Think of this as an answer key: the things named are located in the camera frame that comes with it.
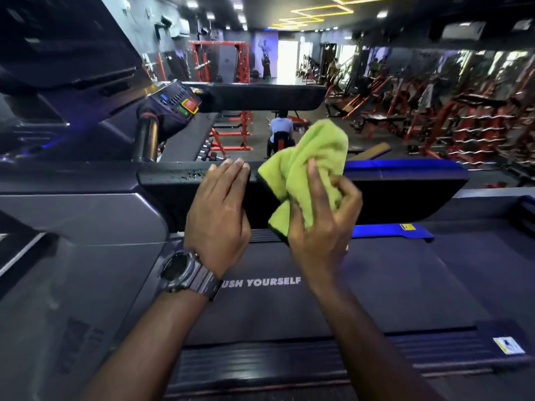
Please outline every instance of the red button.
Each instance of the red button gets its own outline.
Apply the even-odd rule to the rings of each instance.
[[[182,101],[182,106],[187,109],[191,114],[195,114],[198,111],[197,103],[194,100],[186,98]]]

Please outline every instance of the watch face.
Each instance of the watch face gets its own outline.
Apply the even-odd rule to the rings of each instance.
[[[162,278],[168,281],[187,279],[194,268],[191,255],[184,252],[177,252],[165,265]]]

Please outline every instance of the hand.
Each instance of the hand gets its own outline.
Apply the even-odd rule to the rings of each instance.
[[[240,260],[251,239],[242,207],[250,170],[242,159],[210,166],[188,212],[184,247],[218,278]]]
[[[301,209],[291,201],[288,241],[291,252],[312,291],[336,283],[353,227],[362,209],[362,194],[347,178],[331,177],[331,184],[344,195],[333,213],[327,191],[319,177],[316,161],[308,162],[308,184],[312,198],[312,227],[305,230]]]

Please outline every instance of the watch strap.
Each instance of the watch strap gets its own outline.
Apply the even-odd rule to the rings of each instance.
[[[189,289],[199,294],[207,296],[210,301],[214,299],[219,288],[221,287],[222,280],[218,279],[213,272],[208,270],[200,263],[200,268],[198,269],[197,274],[191,281]]]

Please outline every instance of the green towel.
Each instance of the green towel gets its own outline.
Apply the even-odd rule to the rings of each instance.
[[[281,201],[269,226],[287,242],[290,227],[290,201],[293,197],[303,211],[305,227],[313,224],[312,202],[308,187],[307,163],[316,158],[320,177],[327,189],[331,209],[340,206],[342,195],[331,185],[329,176],[341,175],[347,156],[346,133],[330,120],[316,122],[297,146],[283,149],[258,169],[261,179]]]

